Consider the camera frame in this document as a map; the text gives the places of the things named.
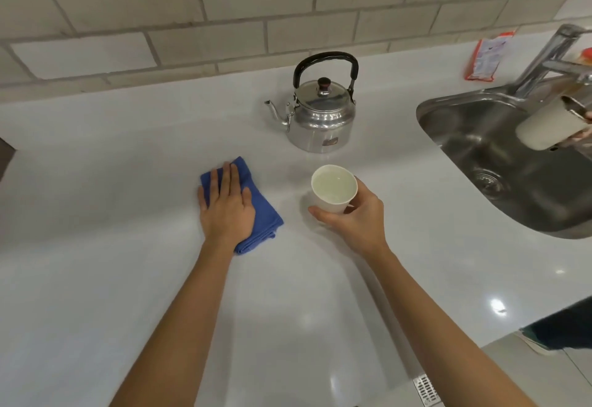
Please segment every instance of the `kettle lid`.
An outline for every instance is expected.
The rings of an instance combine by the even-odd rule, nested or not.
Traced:
[[[338,111],[352,103],[348,90],[327,77],[302,83],[294,93],[301,105],[313,111]]]

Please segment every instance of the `kettle spout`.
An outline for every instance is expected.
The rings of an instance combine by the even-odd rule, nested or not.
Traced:
[[[275,120],[277,120],[283,126],[288,125],[288,121],[286,120],[286,117],[284,117],[282,119],[282,116],[280,116],[278,113],[278,109],[275,107],[275,105],[273,104],[273,102],[271,100],[266,100],[263,102],[263,104],[267,105],[267,107],[269,107],[269,111],[271,112],[271,115]]]

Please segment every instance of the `kettle label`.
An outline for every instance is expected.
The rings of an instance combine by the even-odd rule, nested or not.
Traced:
[[[335,145],[337,143],[337,141],[339,141],[339,137],[331,138],[331,139],[325,139],[323,141],[323,147],[327,147],[329,145]]]

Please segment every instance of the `shoe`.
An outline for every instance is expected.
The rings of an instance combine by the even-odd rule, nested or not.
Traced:
[[[529,345],[530,349],[535,351],[537,354],[540,354],[542,356],[552,356],[553,354],[557,353],[556,350],[552,350],[551,348],[541,343],[537,339],[535,333],[532,332],[532,330],[528,327],[519,329],[518,331],[514,332],[514,335],[520,337],[524,341],[524,343]]]

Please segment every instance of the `kettle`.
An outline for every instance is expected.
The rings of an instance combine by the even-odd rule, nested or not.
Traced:
[[[351,63],[349,88],[327,77],[300,84],[302,72],[313,64],[329,59],[345,59]],[[323,52],[300,62],[294,69],[294,98],[286,104],[285,115],[266,100],[274,119],[286,127],[288,139],[296,147],[312,153],[341,149],[349,139],[356,115],[353,82],[358,78],[358,60],[345,52]]]

